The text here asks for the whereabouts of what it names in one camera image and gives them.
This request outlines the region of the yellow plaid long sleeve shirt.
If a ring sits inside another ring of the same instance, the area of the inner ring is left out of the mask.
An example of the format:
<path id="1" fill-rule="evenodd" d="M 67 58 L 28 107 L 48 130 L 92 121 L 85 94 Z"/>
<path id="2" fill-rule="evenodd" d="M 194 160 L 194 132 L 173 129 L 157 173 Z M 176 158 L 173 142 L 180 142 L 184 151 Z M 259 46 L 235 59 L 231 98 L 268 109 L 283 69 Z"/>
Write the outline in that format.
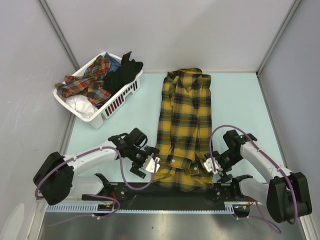
<path id="1" fill-rule="evenodd" d="M 156 138 L 160 167 L 154 184 L 179 192 L 213 186 L 213 175 L 204 167 L 212 134 L 211 81 L 196 67 L 164 78 Z"/>

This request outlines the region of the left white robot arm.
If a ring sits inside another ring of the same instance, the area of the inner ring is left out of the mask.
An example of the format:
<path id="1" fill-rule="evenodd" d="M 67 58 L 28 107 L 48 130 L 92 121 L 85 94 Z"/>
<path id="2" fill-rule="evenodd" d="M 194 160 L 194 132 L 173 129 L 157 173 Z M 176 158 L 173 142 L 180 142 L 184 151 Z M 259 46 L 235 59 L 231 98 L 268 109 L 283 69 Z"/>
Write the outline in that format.
<path id="1" fill-rule="evenodd" d="M 110 201 L 114 188 L 107 178 L 96 173 L 82 174 L 106 162 L 131 161 L 130 172 L 144 179 L 146 173 L 154 177 L 160 167 L 159 150 L 147 145 L 147 136 L 138 128 L 130 133 L 113 135 L 97 147 L 81 153 L 61 155 L 51 153 L 33 177 L 36 186 L 35 198 L 44 199 L 50 206 L 66 199 L 83 201 Z"/>

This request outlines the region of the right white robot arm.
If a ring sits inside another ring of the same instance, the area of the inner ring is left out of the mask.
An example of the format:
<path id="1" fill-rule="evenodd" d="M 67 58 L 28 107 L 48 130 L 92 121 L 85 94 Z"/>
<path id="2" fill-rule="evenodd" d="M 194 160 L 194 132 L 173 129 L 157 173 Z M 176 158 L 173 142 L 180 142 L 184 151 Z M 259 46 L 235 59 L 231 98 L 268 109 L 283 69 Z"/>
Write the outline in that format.
<path id="1" fill-rule="evenodd" d="M 223 135 L 227 150 L 222 154 L 214 151 L 213 141 L 209 141 L 204 162 L 206 171 L 219 175 L 223 183 L 231 181 L 230 194 L 235 200 L 250 197 L 265 205 L 277 223 L 294 224 L 299 217 L 310 215 L 313 209 L 306 176 L 276 163 L 259 146 L 256 137 L 245 132 L 239 134 L 239 131 L 232 127 Z M 248 174 L 238 177 L 227 174 L 241 160 L 247 160 L 264 182 Z"/>

